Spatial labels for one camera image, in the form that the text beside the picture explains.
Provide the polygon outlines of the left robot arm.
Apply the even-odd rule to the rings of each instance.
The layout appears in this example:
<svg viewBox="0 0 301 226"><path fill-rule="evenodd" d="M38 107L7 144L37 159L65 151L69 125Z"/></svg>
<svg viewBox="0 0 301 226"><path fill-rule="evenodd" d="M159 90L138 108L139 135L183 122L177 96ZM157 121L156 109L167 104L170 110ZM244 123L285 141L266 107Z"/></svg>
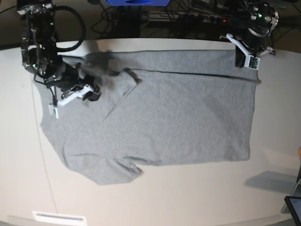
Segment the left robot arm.
<svg viewBox="0 0 301 226"><path fill-rule="evenodd" d="M266 40L278 25L279 14L262 0L232 0L229 10L225 23L235 30L225 38L236 46L235 67L258 70L263 56L276 54Z"/></svg>

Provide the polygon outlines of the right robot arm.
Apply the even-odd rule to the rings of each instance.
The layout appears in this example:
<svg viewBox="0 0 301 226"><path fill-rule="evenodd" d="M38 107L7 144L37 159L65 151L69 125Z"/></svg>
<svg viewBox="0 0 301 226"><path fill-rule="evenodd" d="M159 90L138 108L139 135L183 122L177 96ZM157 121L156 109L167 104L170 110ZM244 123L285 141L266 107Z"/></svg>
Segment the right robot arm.
<svg viewBox="0 0 301 226"><path fill-rule="evenodd" d="M97 101L101 90L91 75L81 77L79 66L72 67L63 61L60 53L76 50L84 41L86 27L80 14L69 6L55 6L50 0L19 0L17 12L22 25L22 65L39 77L37 82L52 93L53 104L58 104L56 89L62 91L62 100L82 97ZM75 16L80 27L79 41L72 47L59 48L56 45L54 15L67 11Z"/></svg>

